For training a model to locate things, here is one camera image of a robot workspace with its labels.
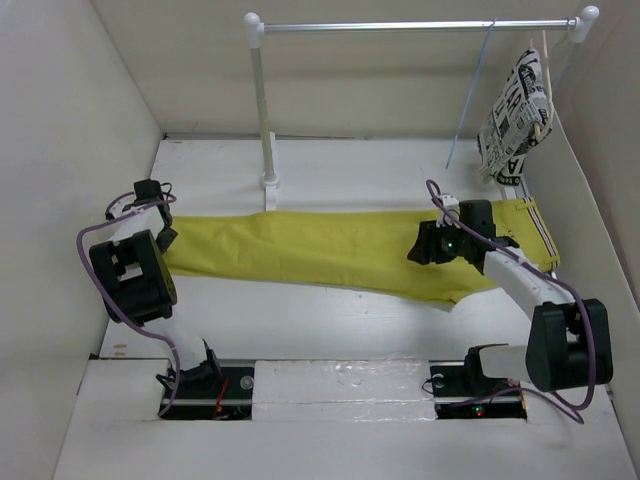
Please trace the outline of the yellow trousers with striped trim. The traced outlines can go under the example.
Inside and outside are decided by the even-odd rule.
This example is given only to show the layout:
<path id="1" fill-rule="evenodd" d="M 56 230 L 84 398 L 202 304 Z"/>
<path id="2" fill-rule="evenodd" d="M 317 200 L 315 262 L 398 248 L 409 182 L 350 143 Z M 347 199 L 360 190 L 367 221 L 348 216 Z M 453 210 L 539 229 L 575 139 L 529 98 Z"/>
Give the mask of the yellow trousers with striped trim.
<path id="1" fill-rule="evenodd" d="M 235 217 L 177 216 L 164 255 L 174 275 L 318 284 L 457 303 L 493 283 L 463 259 L 420 266 L 407 254 L 435 210 Z"/>

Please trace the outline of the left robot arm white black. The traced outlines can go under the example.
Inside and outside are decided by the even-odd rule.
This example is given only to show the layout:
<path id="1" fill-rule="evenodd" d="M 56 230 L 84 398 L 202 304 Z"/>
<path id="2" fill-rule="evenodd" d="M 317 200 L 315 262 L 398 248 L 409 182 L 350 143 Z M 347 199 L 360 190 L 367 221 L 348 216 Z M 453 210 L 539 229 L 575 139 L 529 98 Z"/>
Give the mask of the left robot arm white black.
<path id="1" fill-rule="evenodd" d="M 224 378 L 211 347 L 195 349 L 172 320 L 178 295 L 164 254 L 177 238 L 174 201 L 168 183 L 137 181 L 109 204 L 103 224 L 78 234 L 76 245 L 109 318 L 167 348 L 173 365 L 157 377 L 161 385 L 172 396 L 204 398 L 217 395 Z"/>

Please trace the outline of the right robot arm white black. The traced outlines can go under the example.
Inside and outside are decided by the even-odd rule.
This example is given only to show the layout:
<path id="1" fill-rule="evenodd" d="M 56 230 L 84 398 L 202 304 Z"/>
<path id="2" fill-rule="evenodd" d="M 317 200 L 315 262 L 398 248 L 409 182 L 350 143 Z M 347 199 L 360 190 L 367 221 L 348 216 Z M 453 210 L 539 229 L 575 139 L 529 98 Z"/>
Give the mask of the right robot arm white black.
<path id="1" fill-rule="evenodd" d="M 609 316 L 598 299 L 583 299 L 568 284 L 543 273 L 519 244 L 500 236 L 487 200 L 437 195 L 436 220 L 419 225 L 407 258 L 420 265 L 464 259 L 492 280 L 530 321 L 526 344 L 469 349 L 462 381 L 483 394 L 498 379 L 524 381 L 542 392 L 609 383 L 614 374 Z"/>

